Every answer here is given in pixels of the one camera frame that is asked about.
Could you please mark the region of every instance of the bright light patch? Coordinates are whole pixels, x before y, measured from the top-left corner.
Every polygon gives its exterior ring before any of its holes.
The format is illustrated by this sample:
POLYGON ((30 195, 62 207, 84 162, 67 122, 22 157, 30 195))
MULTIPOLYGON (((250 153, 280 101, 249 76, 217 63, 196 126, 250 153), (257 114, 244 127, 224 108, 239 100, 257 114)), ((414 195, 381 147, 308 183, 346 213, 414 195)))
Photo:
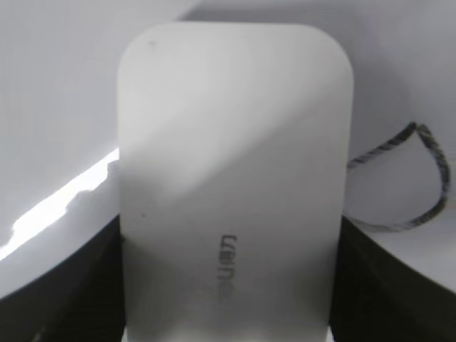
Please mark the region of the bright light patch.
POLYGON ((60 219, 79 192, 93 191, 100 186, 108 178, 108 165, 118 159, 119 149, 115 149, 19 217, 12 227, 13 236, 0 248, 0 261, 60 219))

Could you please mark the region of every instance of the white device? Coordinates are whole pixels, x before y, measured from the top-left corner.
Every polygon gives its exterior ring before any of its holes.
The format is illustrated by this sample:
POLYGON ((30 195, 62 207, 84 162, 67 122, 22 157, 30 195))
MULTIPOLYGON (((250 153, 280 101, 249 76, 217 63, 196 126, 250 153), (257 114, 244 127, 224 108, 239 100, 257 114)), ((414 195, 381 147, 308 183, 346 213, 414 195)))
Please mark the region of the white device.
POLYGON ((325 341, 353 96, 298 25, 147 30, 119 74, 129 342, 325 341))

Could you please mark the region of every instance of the wireless charger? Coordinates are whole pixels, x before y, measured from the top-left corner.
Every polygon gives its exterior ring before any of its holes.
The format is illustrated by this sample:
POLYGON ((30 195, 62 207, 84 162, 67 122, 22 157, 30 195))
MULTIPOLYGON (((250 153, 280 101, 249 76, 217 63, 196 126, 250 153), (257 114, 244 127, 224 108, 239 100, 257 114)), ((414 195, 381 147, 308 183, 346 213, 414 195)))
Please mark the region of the wireless charger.
POLYGON ((324 341, 353 75, 298 25, 180 22, 118 79, 129 342, 324 341))

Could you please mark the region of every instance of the black surface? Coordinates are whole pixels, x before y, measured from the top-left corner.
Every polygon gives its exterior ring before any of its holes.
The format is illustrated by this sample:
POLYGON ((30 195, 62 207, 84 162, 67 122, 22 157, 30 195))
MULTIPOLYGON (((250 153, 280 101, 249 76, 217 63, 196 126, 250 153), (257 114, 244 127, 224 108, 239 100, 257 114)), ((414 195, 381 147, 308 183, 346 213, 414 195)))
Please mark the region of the black surface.
POLYGON ((336 342, 453 342, 456 295, 344 219, 330 321, 336 342))
POLYGON ((0 300, 0 342, 76 341, 72 336, 83 336, 77 341, 120 341, 123 305, 116 217, 55 269, 0 300), (104 330, 107 321, 112 333, 104 330), (109 339, 97 340, 96 333, 109 339))

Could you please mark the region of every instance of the white backdrop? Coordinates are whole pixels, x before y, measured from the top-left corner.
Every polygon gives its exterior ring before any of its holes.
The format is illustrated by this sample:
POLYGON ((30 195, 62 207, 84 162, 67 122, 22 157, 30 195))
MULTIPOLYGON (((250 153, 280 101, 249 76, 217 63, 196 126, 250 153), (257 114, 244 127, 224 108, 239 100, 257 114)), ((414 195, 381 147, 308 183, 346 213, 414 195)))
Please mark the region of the white backdrop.
MULTIPOLYGON (((356 74, 351 156, 382 143, 409 120, 419 120, 429 125, 454 162, 455 1, 214 0, 196 7, 197 2, 0 2, 0 244, 8 241, 24 212, 116 146, 120 55, 145 28, 193 6, 188 19, 311 24, 340 41, 356 74)), ((394 221, 432 204, 438 178, 424 154, 420 143, 411 140, 379 161, 379 168, 361 170, 348 182, 351 210, 371 221, 394 221)), ((96 218, 85 222, 84 227, 92 224, 90 229, 81 230, 77 220, 70 229, 68 222, 54 225, 34 238, 35 244, 0 262, 1 278, 8 279, 0 295, 67 257, 95 234, 94 222, 107 222, 117 205, 110 193, 101 216, 85 208, 86 217, 96 218)), ((375 238, 456 289, 456 263, 450 262, 456 258, 454 212, 448 210, 443 218, 432 229, 375 238)))

